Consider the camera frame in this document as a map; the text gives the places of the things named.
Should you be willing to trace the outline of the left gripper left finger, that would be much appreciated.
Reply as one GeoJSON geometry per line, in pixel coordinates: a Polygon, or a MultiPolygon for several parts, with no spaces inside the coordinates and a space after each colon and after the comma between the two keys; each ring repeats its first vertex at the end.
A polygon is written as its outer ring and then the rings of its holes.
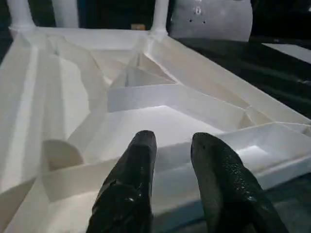
{"type": "Polygon", "coordinates": [[[88,233],[149,233],[156,136],[136,133],[105,179],[92,207],[88,233]]]}

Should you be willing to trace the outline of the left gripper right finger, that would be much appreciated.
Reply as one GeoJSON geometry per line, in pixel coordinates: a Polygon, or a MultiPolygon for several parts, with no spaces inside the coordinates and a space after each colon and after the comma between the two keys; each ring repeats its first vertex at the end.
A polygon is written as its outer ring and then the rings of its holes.
{"type": "Polygon", "coordinates": [[[255,176],[223,140],[198,132],[191,163],[209,233],[286,233],[255,176]]]}

